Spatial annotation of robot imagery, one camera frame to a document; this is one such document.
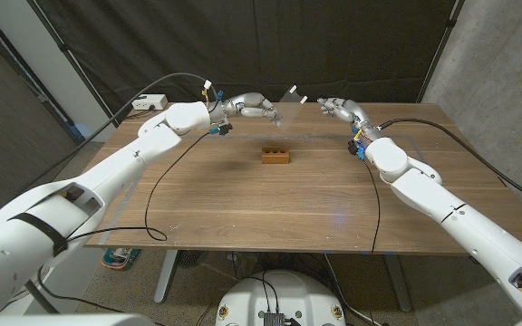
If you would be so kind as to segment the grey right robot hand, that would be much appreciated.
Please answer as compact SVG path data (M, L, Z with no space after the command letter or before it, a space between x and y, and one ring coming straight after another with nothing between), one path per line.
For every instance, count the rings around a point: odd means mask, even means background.
M319 98L324 115L336 117L357 128L370 141L382 138L380 130L372 124L365 110L355 101L340 98Z

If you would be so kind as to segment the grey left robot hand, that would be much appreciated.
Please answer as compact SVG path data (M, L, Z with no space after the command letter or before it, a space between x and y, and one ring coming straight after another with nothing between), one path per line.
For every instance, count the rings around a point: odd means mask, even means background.
M267 118L277 127L281 126L283 115L275 105L258 92L243 93L221 102L224 117L244 116L247 118Z

